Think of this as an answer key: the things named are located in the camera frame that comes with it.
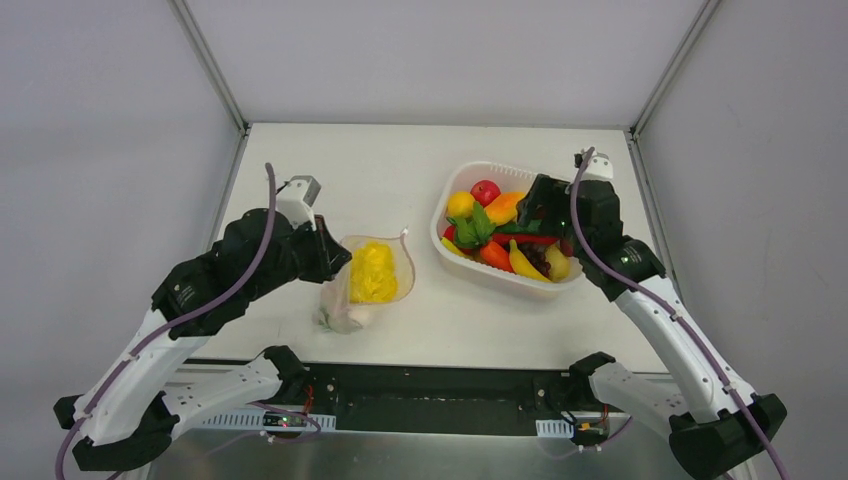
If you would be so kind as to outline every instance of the red apple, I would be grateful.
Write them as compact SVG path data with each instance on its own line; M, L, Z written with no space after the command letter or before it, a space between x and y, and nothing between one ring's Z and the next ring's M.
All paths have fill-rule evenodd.
M471 187L471 196L484 207L501 194L501 189L491 180L480 180Z

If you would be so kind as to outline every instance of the leafy green vegetable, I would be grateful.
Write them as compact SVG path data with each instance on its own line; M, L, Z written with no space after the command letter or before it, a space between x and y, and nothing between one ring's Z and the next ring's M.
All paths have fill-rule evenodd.
M489 243L495 231L495 224L489 220L486 211L479 202L474 202L471 218L448 218L456 227L454 245L459 248L477 248Z

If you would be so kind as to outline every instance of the white table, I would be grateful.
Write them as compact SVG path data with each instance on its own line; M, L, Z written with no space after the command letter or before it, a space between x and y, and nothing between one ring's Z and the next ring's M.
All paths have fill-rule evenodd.
M504 296L448 274L428 226L449 174L489 159L573 178L573 154L594 145L615 167L625 232L650 230L624 132L383 125L255 124L223 224L267 204L264 163L279 181L315 176L315 211L332 235L394 236L409 226L412 293L365 330L341 335L311 322L319 285L293 282L254 302L195 357L250 359L289 345L302 361L561 369L603 350L638 372L666 372L642 334L585 279L557 300Z

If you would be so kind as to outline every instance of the yellow lemon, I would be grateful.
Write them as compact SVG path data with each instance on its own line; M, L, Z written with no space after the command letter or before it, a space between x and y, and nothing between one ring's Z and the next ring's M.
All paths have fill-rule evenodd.
M474 208L474 196L468 192L456 192L448 199L448 216L468 218Z

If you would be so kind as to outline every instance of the transparent bag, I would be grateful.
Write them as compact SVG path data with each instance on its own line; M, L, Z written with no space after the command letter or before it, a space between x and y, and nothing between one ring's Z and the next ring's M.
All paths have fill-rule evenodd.
M408 233L408 229L404 228L400 236L395 238L364 235L344 237L341 245L354 255L371 242L388 246L392 252L397 290L387 302L351 302L351 268L354 262L349 262L339 271L335 280L325 283L321 289L320 304L313 317L315 323L338 333L355 332L367 327L391 305L403 300L415 284L415 266L404 244Z

